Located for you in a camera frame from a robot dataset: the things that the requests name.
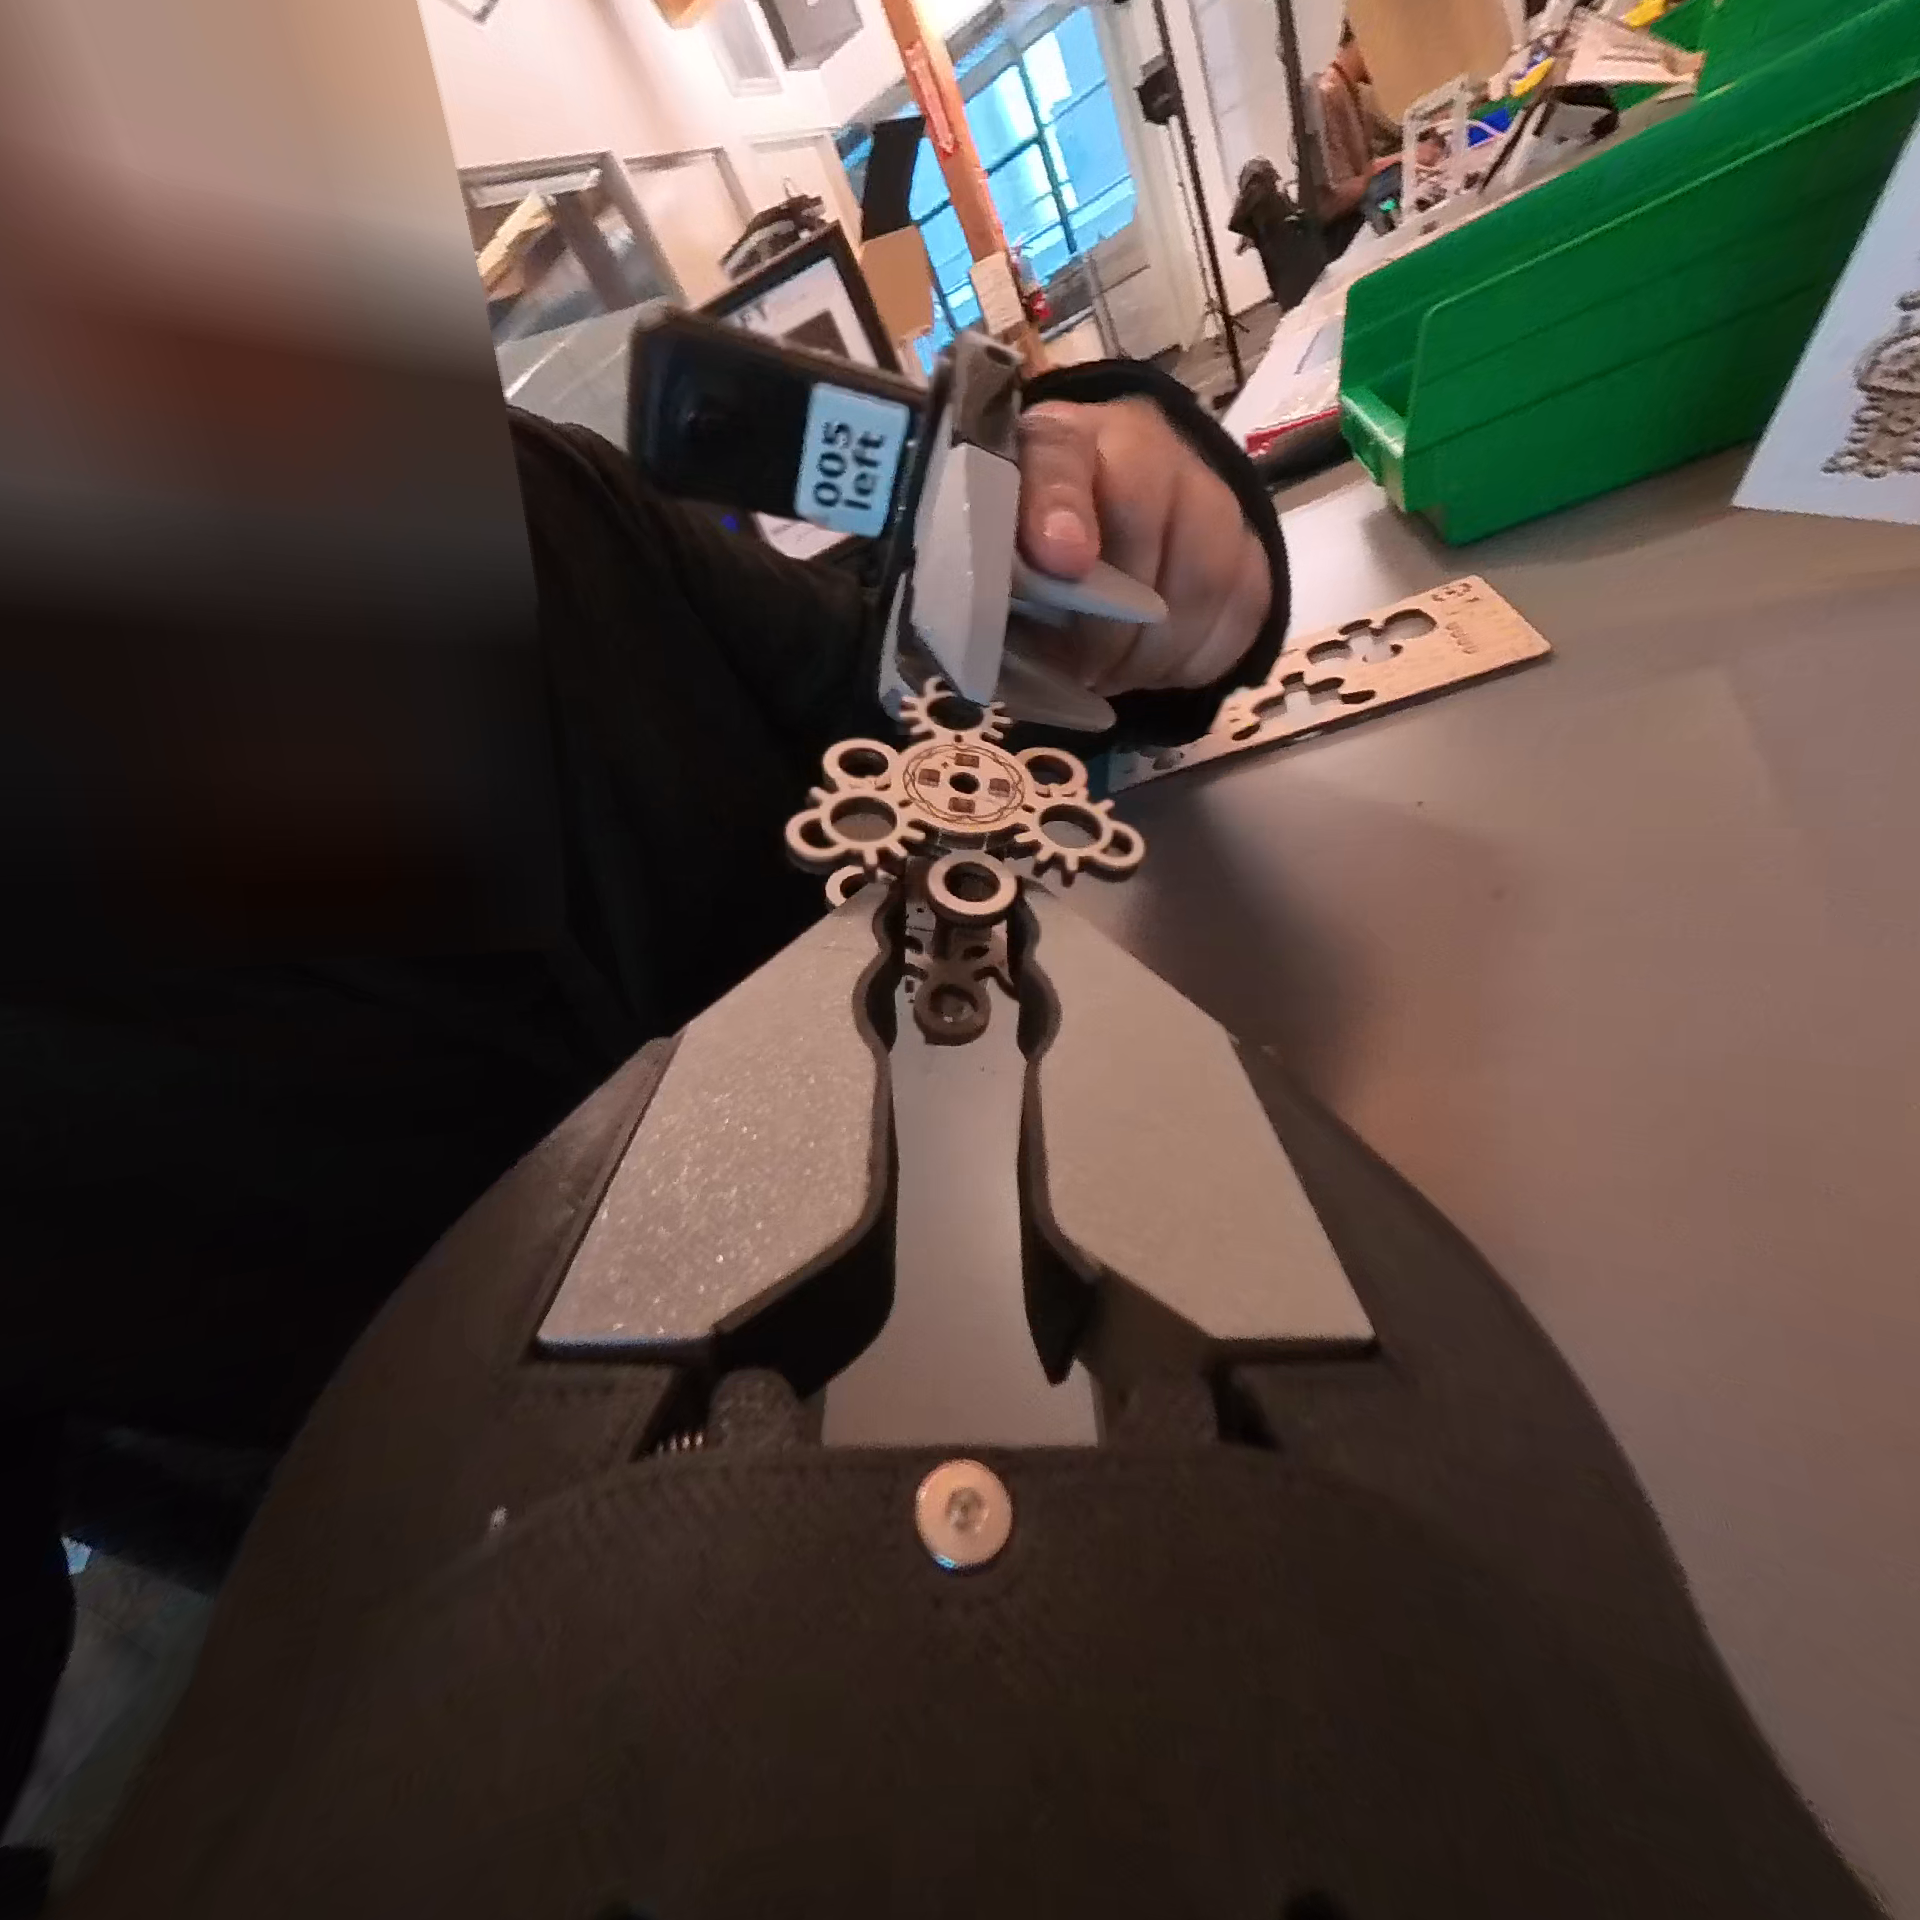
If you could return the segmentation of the black office chair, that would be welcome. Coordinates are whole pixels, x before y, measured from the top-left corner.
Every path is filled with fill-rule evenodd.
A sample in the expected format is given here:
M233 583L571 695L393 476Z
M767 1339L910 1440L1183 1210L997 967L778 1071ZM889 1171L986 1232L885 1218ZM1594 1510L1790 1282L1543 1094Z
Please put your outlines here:
M1238 254L1259 255L1271 301L1279 312L1307 300L1329 268L1329 244L1319 223L1297 206L1266 156L1241 165L1227 228Z

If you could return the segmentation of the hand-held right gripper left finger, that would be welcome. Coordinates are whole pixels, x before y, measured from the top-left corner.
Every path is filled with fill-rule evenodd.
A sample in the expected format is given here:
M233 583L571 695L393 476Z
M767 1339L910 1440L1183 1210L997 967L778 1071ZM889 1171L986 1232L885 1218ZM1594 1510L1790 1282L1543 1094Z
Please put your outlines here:
M562 1358L716 1352L852 1253L892 1189L894 944L851 901L678 1036L537 1332Z

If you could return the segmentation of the person's left hand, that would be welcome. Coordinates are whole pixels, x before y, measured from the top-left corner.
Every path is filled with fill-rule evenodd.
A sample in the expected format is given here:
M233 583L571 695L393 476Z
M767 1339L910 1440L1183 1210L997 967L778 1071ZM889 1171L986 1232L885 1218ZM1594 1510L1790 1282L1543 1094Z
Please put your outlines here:
M1164 622L1077 614L1042 630L1089 692L1212 688L1247 659L1275 604L1257 527L1234 491L1145 398L1045 402L1019 420L1019 550L1082 583L1097 562L1153 590Z

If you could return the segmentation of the wooden gear model assembly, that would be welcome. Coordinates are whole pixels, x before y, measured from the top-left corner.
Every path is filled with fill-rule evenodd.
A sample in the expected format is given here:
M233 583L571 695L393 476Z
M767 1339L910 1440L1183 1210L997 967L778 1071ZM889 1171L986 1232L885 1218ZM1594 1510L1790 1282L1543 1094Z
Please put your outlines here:
M822 876L830 906L871 886L898 899L914 1022L933 1044L969 1044L991 1022L990 982L1017 988L1022 876L1129 879L1145 842L1071 751L1011 749L997 701L925 678L902 696L900 728L895 746L851 735L828 749L785 848Z

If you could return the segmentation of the orange wooden post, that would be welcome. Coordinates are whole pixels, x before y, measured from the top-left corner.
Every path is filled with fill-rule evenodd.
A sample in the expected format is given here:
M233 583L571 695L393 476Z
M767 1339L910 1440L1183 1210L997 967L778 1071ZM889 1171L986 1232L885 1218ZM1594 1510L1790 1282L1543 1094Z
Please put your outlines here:
M974 143L945 37L933 29L918 2L881 2L881 14L900 55L907 92L922 112L966 242L969 283L981 325L997 344L1015 349L1025 375L1035 376L1049 368L1049 356L1025 309L1012 248L991 200L987 168Z

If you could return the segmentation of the brown cardboard sheet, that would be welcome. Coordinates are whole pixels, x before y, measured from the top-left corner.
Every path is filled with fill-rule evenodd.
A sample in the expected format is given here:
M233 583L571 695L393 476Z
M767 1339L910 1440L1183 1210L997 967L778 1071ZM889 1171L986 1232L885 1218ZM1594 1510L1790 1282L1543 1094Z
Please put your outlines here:
M1381 109L1405 108L1453 79L1489 79L1527 26L1522 2L1348 2Z

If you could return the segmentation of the wooden cutout parts sheet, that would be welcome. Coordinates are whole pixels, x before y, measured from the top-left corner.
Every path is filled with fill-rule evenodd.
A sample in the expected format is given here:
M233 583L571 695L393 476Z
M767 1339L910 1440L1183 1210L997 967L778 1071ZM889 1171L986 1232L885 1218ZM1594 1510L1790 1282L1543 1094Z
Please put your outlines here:
M1106 792L1355 728L1550 654L1547 638L1484 578L1442 583L1286 639L1263 678L1231 690L1197 739L1114 751Z

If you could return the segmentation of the person's left forearm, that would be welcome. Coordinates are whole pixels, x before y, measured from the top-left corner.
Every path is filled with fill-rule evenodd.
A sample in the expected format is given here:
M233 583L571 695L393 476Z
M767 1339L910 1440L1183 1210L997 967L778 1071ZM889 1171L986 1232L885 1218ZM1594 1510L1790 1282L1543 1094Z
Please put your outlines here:
M1118 728L1149 739L1183 739L1203 731L1223 700L1257 683L1275 662L1291 626L1294 590L1291 562L1279 512L1257 468L1212 412L1173 375L1140 360L1089 363L1055 368L1027 380L1022 414L1045 402L1103 402L1122 398L1153 399L1174 424L1174 432L1234 491L1245 519L1263 547L1273 570L1275 604L1247 659L1227 682L1212 688L1137 692L1114 700Z

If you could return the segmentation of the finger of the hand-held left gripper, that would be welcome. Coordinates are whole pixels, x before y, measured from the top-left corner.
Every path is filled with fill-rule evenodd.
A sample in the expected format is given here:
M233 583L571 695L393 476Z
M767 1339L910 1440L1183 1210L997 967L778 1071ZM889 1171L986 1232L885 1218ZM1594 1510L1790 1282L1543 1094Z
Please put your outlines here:
M868 602L868 692L898 696L898 626L907 573L914 559L914 524L922 501L922 432L902 444L894 501L878 534L878 572Z
M999 683L1017 555L1019 471L934 447L916 510L916 634L942 676L986 703Z

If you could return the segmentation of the black tripod stand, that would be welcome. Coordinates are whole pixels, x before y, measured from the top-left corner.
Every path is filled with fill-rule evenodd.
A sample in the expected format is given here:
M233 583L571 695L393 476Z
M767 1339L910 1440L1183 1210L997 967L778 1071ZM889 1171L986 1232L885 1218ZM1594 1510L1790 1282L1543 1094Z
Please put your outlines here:
M1199 354L1199 398L1214 415L1226 415L1243 388L1241 325L1231 311L1230 287L1217 246L1209 191L1197 163L1193 116L1183 96L1183 79L1173 42L1167 2L1149 2L1153 42L1139 66L1137 106L1147 125L1161 130L1171 147L1171 167L1183 206L1193 266L1203 285L1196 334L1189 354Z

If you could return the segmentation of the black framed screen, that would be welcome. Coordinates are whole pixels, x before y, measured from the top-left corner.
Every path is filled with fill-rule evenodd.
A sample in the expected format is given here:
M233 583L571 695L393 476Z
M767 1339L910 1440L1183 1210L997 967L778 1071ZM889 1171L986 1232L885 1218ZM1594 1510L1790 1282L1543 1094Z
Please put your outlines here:
M821 351L902 375L873 290L838 223L828 223L697 306L705 320L748 328L772 344Z

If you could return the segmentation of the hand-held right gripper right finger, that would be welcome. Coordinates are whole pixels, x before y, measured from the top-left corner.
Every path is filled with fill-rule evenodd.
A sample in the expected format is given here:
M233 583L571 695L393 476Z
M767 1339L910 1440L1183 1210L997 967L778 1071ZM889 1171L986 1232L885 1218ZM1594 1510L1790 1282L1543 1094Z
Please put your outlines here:
M1019 940L1042 1352L1363 1352L1377 1327L1230 1032L1055 896Z

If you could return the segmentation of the white printed instruction sheet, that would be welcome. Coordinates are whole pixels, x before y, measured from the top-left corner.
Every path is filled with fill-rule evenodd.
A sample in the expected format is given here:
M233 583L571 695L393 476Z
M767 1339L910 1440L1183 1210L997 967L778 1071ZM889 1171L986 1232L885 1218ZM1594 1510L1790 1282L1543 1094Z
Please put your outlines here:
M1917 524L1917 132L1767 420L1735 506Z

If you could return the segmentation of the brown cardboard piece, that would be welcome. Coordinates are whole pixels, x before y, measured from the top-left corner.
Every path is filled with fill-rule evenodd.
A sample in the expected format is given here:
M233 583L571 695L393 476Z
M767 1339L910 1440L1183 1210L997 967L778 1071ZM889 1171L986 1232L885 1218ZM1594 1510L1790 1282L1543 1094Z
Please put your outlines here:
M930 336L938 283L916 223L861 237L858 266L889 344L902 349Z

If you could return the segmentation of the green plastic bin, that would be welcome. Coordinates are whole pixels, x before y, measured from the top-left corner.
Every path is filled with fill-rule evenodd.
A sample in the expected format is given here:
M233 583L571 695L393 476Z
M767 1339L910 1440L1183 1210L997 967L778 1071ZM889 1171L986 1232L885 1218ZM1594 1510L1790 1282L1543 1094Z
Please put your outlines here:
M1564 173L1366 272L1339 430L1467 544L1756 439L1916 122L1916 2L1682 4L1651 93Z

